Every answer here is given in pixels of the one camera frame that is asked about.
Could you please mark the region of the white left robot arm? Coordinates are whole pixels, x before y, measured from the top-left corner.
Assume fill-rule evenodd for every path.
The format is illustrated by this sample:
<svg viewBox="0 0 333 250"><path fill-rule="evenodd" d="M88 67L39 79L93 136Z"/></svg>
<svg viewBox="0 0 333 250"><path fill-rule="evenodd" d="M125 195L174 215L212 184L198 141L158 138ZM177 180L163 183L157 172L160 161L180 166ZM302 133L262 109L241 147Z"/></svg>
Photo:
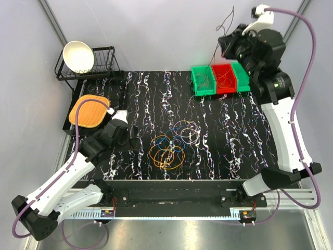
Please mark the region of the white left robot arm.
<svg viewBox="0 0 333 250"><path fill-rule="evenodd" d="M76 143L68 161L42 186L28 196L16 196L11 205L16 214L11 232L15 238L33 236L40 241L48 237L70 215L90 206L116 203L114 189L102 179L67 196L66 193L87 173L115 152L137 151L139 129L115 119L92 135Z"/></svg>

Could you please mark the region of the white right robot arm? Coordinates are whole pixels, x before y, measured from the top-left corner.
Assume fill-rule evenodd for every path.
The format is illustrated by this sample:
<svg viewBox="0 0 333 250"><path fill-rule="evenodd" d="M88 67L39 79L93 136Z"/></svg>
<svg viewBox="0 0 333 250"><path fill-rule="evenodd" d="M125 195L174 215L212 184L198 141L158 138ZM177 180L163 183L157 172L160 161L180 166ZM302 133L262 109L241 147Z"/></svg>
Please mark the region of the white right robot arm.
<svg viewBox="0 0 333 250"><path fill-rule="evenodd" d="M293 129L300 132L297 119L291 120L295 92L288 74L279 68L286 45L282 35L272 29L246 31L239 24L218 42L226 59L236 60L249 77L249 86L265 114L277 151L277 169L265 168L245 181L236 200L249 206L255 196L268 190L285 188L322 171L322 166L309 156L302 137L296 143Z"/></svg>

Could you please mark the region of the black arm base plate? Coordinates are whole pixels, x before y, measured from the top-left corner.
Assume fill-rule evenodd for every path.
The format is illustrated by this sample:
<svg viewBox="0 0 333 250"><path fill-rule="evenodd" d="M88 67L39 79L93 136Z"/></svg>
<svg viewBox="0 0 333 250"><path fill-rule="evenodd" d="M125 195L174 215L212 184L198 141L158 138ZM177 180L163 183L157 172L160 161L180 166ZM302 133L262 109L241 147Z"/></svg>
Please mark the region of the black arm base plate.
<svg viewBox="0 0 333 250"><path fill-rule="evenodd" d="M237 218L231 209L265 208L264 194L242 198L241 180L109 180L116 217L125 219Z"/></svg>

